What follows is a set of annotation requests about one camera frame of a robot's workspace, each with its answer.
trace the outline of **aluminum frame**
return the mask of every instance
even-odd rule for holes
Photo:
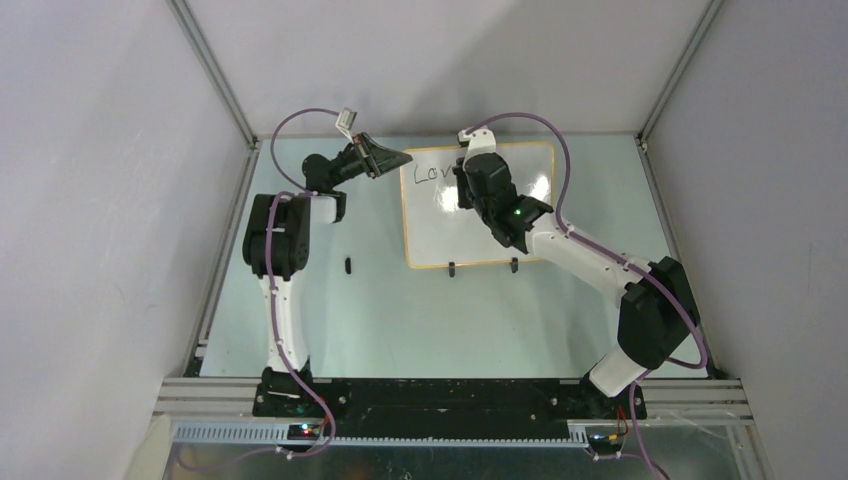
[[[226,264],[232,253],[241,212],[253,179],[259,151],[257,137],[251,129],[224,72],[215,59],[214,53],[191,12],[187,0],[167,0],[167,2],[201,66],[207,73],[210,83],[224,102],[228,113],[248,146],[247,161],[234,193],[227,229],[222,235],[204,306],[192,330],[193,335],[190,338],[183,365],[183,371],[185,371],[185,367],[193,359],[204,356],[212,317],[226,275]],[[725,0],[709,1],[659,97],[653,104],[645,123],[636,135],[637,148],[640,150],[643,169],[654,196],[666,241],[672,255],[677,258],[679,258],[679,249],[651,169],[646,141],[724,3]],[[162,383],[154,407],[153,418],[169,415],[180,425],[231,424],[233,422],[279,425],[286,423],[287,420],[298,422],[303,420],[253,417],[251,414],[253,399],[259,381],[258,378],[167,378]],[[562,382],[576,383],[577,380],[562,380]],[[646,380],[642,382],[642,387],[648,409],[648,418],[640,421],[640,425],[643,427],[725,426],[728,441],[736,447],[734,454],[741,478],[743,480],[770,480],[773,478],[765,460],[762,444],[754,426],[753,415],[741,382],[738,380]],[[613,425],[614,421],[612,420],[577,419],[569,421],[570,427],[578,429]],[[516,444],[527,445],[521,442],[516,442]]]
[[[709,3],[707,3],[707,6],[704,8],[704,12],[701,14],[701,18],[698,19],[695,29],[692,31],[692,34],[689,36],[689,40],[686,42],[686,46],[683,47],[683,51],[680,53],[680,57],[678,57],[677,62],[674,64],[674,68],[671,69],[671,74],[668,76],[665,85],[663,85],[659,97],[657,97],[654,105],[651,107],[648,118],[645,119],[645,123],[639,130],[640,139],[645,140],[651,136],[651,133],[654,131],[654,127],[657,125],[657,121],[662,115],[663,110],[665,110],[665,106],[668,104],[674,90],[680,83],[680,79],[683,77],[683,74],[689,69],[692,59],[701,48],[704,38],[706,38],[707,33],[709,33],[710,28],[713,26],[713,22],[716,17],[718,17],[718,14],[721,12],[722,7],[724,7],[724,4],[725,0],[710,0]]]

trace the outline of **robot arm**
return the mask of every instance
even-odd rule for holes
[[[459,207],[476,210],[504,247],[565,268],[619,308],[617,343],[587,374],[597,390],[614,397],[646,370],[667,360],[689,330],[665,297],[629,267],[650,272],[697,324],[698,312],[683,267],[669,257],[652,263],[622,254],[622,264],[602,254],[592,246],[599,246],[598,242],[570,222],[563,222],[567,229],[563,231],[550,205],[517,193],[509,166],[495,153],[495,136],[490,130],[463,131],[458,137],[460,145],[468,147],[452,169]]]
[[[271,269],[277,289],[273,295],[277,318],[273,318],[271,311],[271,280],[265,264],[266,230],[274,195],[260,194],[253,199],[242,256],[253,274],[259,278],[265,298],[268,320],[267,366],[274,372],[287,373],[277,349],[274,323],[292,368],[301,371],[307,367],[309,352],[303,339],[298,308],[302,274],[298,272],[306,267],[309,259],[310,227],[336,223],[344,217],[346,195],[336,191],[335,187],[363,173],[377,178],[412,161],[408,154],[377,144],[367,133],[350,135],[348,129],[354,117],[355,113],[347,109],[339,116],[337,126],[351,142],[336,158],[329,160],[319,154],[312,154],[303,161],[306,187],[315,194],[295,196],[277,205],[271,234]]]

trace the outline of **white cable clip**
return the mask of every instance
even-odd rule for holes
[[[356,119],[356,112],[345,107],[339,117],[336,119],[336,129],[342,132],[350,143],[353,143],[353,135],[350,134],[350,129],[353,127],[353,121]]]

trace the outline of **cable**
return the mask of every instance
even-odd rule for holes
[[[640,457],[639,455],[634,455],[632,453],[617,453],[617,454],[611,454],[611,455],[599,455],[599,454],[595,453],[595,451],[592,450],[591,447],[584,450],[584,452],[589,454],[589,456],[591,456],[595,461],[597,461],[597,460],[621,460],[622,458],[635,458],[637,460],[642,460],[642,457]],[[657,462],[654,462],[653,460],[651,460],[651,465],[654,468],[657,469],[657,472],[660,475],[663,476],[663,480],[671,480],[671,477],[668,475],[668,472],[663,470],[662,467],[660,467],[659,464],[657,464]]]
[[[272,272],[271,266],[271,239],[273,230],[274,230],[274,218],[277,216],[277,205],[280,204],[280,199],[283,197],[294,197],[295,195],[291,192],[280,192],[274,197],[274,201],[271,202],[271,213],[268,215],[268,227],[265,233],[265,271],[268,274],[268,280],[271,284],[271,329],[274,332],[274,343],[277,345],[277,353],[280,355],[280,358],[283,359],[283,363],[286,365],[286,369],[289,372],[289,375],[300,385],[306,393],[315,400],[318,405],[321,406],[321,409],[324,410],[324,414],[326,418],[330,422],[330,436],[327,437],[327,440],[324,443],[319,444],[316,440],[315,445],[313,445],[309,450],[305,452],[293,452],[291,450],[280,447],[282,451],[286,454],[286,456],[291,458],[297,457],[311,457],[313,455],[317,455],[324,451],[327,446],[332,443],[332,441],[336,438],[336,417],[333,416],[333,412],[330,411],[330,407],[327,406],[327,403],[321,398],[320,395],[315,393],[306,382],[300,378],[300,375],[297,374],[297,371],[292,367],[291,362],[288,357],[286,357],[286,352],[283,349],[283,340],[280,337],[279,327],[277,326],[277,286],[274,282],[274,274]]]
[[[279,171],[280,174],[282,174],[282,176],[286,178],[286,180],[288,180],[289,182],[291,182],[292,185],[294,185],[295,187],[299,188],[300,190],[302,190],[304,192],[308,192],[308,190],[306,190],[306,187],[295,182],[293,178],[286,175],[286,172],[283,171],[283,167],[281,167],[280,163],[277,162],[277,154],[274,153],[274,143],[277,141],[277,135],[280,134],[280,130],[282,130],[283,125],[289,123],[289,121],[291,121],[292,119],[294,119],[296,117],[303,115],[304,113],[313,113],[313,112],[315,112],[315,113],[326,113],[326,114],[329,114],[329,115],[334,115],[336,117],[339,116],[339,112],[335,112],[333,110],[328,110],[326,108],[315,108],[315,107],[304,108],[303,110],[299,110],[297,112],[294,112],[291,115],[289,115],[288,117],[284,118],[283,121],[280,122],[279,125],[277,125],[277,128],[274,129],[274,133],[271,134],[271,160],[274,161],[274,166],[277,167],[277,171]]]

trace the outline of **purple cable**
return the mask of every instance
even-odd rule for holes
[[[559,225],[559,228],[562,229],[563,232],[568,232],[568,228],[566,227],[565,222],[562,221],[562,218],[559,215],[557,215],[557,224]],[[677,298],[675,298],[674,295],[667,288],[665,288],[665,285],[660,283],[660,281],[657,280],[656,278],[654,278],[654,276],[651,275],[650,273],[642,270],[638,265],[634,265],[632,263],[628,265],[627,260],[625,260],[624,257],[622,257],[621,255],[613,252],[612,250],[604,247],[603,245],[601,245],[601,244],[599,244],[599,243],[597,243],[597,242],[595,242],[591,239],[588,239],[588,238],[584,237],[583,235],[580,235],[577,232],[571,232],[571,233],[568,234],[568,236],[577,240],[578,242],[582,243],[583,245],[586,245],[587,247],[591,248],[592,250],[595,250],[596,252],[600,253],[601,255],[604,255],[605,257],[610,258],[611,260],[613,260],[614,262],[616,262],[619,265],[627,265],[627,268],[629,268],[630,270],[633,270],[634,272],[636,272],[637,275],[644,278],[645,280],[650,282],[651,285],[656,287],[656,289],[659,290],[660,293],[662,293],[662,295],[666,298],[666,300],[668,300],[669,303],[671,303],[671,306],[674,307],[674,310],[677,312],[678,315],[680,315],[680,318],[683,319],[683,323],[686,324],[686,327],[689,329],[689,332],[692,333],[692,337],[695,339],[695,344],[698,346],[698,353],[700,355],[700,360],[698,361],[698,363],[689,363],[689,362],[684,362],[683,360],[677,360],[677,359],[670,358],[669,361],[674,360],[673,363],[675,363],[677,365],[692,368],[692,369],[695,369],[695,370],[699,370],[701,368],[704,368],[707,365],[707,358],[708,358],[707,357],[707,348],[706,348],[706,345],[704,345],[704,339],[701,337],[701,332],[698,330],[698,327],[695,326],[695,322],[692,321],[692,317],[689,316],[689,313],[686,312],[686,309],[683,308],[683,305],[680,304],[680,301],[678,301]]]
[[[595,456],[597,455],[594,450],[590,449],[589,455]],[[621,455],[598,455],[598,460],[621,460],[622,458],[635,458],[636,460],[642,460],[642,457],[639,455],[634,455],[632,453],[622,453]],[[664,480],[671,480],[671,477],[668,473],[659,466],[659,464],[653,460],[651,460],[651,465],[657,469],[657,472],[663,476]]]
[[[291,362],[288,357],[286,357],[286,353],[283,351],[283,341],[280,338],[280,331],[277,327],[277,286],[274,282],[274,274],[272,272],[271,266],[271,239],[272,233],[274,230],[274,217],[277,216],[277,205],[280,204],[280,199],[284,196],[294,197],[295,195],[291,192],[280,192],[274,197],[274,201],[271,202],[271,213],[268,215],[268,227],[265,233],[265,270],[268,274],[268,280],[271,284],[271,328],[274,331],[274,343],[277,345],[277,353],[279,353],[280,358],[283,359],[283,363],[286,365],[286,369],[289,371],[289,375],[292,376],[295,382],[300,385],[306,393],[312,397],[318,405],[321,406],[321,409],[324,410],[324,413],[327,415],[327,420],[330,422],[330,436],[327,438],[327,441],[316,444],[305,452],[292,452],[291,450],[287,450],[285,448],[282,449],[283,452],[290,458],[295,457],[311,457],[312,455],[317,455],[324,451],[328,445],[336,438],[336,418],[333,416],[333,412],[330,411],[330,407],[327,406],[327,403],[324,402],[324,399],[321,398],[320,395],[315,393],[314,390],[309,388],[309,385],[300,378],[297,374],[297,371],[292,367]]]
[[[279,125],[277,125],[277,128],[274,130],[274,133],[271,134],[271,160],[274,161],[274,166],[277,167],[277,170],[280,172],[280,174],[282,174],[286,178],[286,180],[288,180],[289,182],[291,182],[292,185],[303,190],[304,192],[307,191],[306,187],[295,182],[293,178],[286,175],[286,172],[283,171],[283,167],[281,167],[280,163],[277,162],[277,154],[274,153],[274,143],[277,141],[277,135],[280,134],[280,130],[282,130],[283,125],[289,123],[290,120],[292,120],[295,117],[299,117],[299,116],[303,115],[304,113],[313,113],[313,112],[327,113],[329,115],[339,116],[339,112],[334,112],[333,110],[328,110],[326,108],[304,108],[303,110],[299,110],[297,112],[294,112],[291,115],[289,115],[288,117],[284,118],[283,121],[280,122]]]
[[[233,457],[233,458],[227,460],[226,462],[219,463],[217,465],[208,466],[208,467],[194,467],[194,466],[191,466],[191,465],[186,465],[185,463],[183,463],[179,454],[177,454],[177,465],[179,465],[182,469],[187,470],[189,472],[208,473],[208,472],[213,472],[213,471],[216,471],[216,470],[221,470],[221,469],[230,467],[230,466],[232,466],[232,465],[234,465],[234,464],[236,464],[236,463],[238,463],[238,462],[240,462],[240,461],[242,461],[246,458],[252,457],[254,455],[258,455],[260,453],[270,453],[270,452],[285,453],[288,458],[311,457],[313,455],[317,455],[317,454],[321,453],[336,438],[336,418],[333,416],[333,412],[330,411],[330,407],[327,406],[327,403],[324,402],[324,399],[321,398],[320,395],[315,393],[314,390],[309,388],[309,385],[307,385],[306,382],[304,382],[303,379],[301,379],[300,376],[297,374],[297,371],[294,369],[294,367],[292,366],[288,357],[286,357],[285,352],[283,351],[283,341],[280,338],[280,330],[277,327],[277,288],[276,288],[276,283],[274,282],[274,273],[272,271],[272,265],[271,265],[271,243],[272,243],[271,240],[273,238],[272,234],[273,234],[273,230],[274,230],[274,220],[275,220],[275,217],[277,216],[277,206],[280,204],[280,199],[282,199],[283,197],[292,197],[293,198],[293,197],[295,197],[295,194],[293,194],[291,192],[280,192],[274,197],[274,201],[271,202],[271,211],[270,211],[270,214],[268,215],[268,226],[266,227],[266,233],[265,233],[265,270],[268,272],[268,280],[269,280],[269,283],[271,284],[271,289],[270,289],[271,290],[271,299],[270,299],[270,302],[271,302],[271,328],[274,332],[274,343],[275,343],[275,345],[277,345],[277,353],[280,355],[280,358],[282,358],[283,364],[285,364],[286,369],[289,371],[289,375],[291,375],[291,377],[294,379],[294,381],[297,382],[297,384],[300,385],[300,387],[304,391],[306,391],[306,393],[308,393],[309,396],[312,397],[318,403],[318,405],[321,406],[321,409],[324,410],[324,414],[327,416],[327,420],[330,424],[330,436],[327,438],[327,441],[325,441],[324,443],[318,444],[317,441],[316,441],[315,445],[313,445],[312,448],[310,448],[309,450],[307,450],[305,452],[293,452],[293,451],[291,451],[291,450],[289,450],[285,447],[282,447],[280,445],[277,445],[277,446],[274,446],[274,447],[260,447],[260,448],[254,449],[254,450],[247,451],[247,452],[245,452],[245,453],[243,453],[243,454],[241,454],[237,457]]]

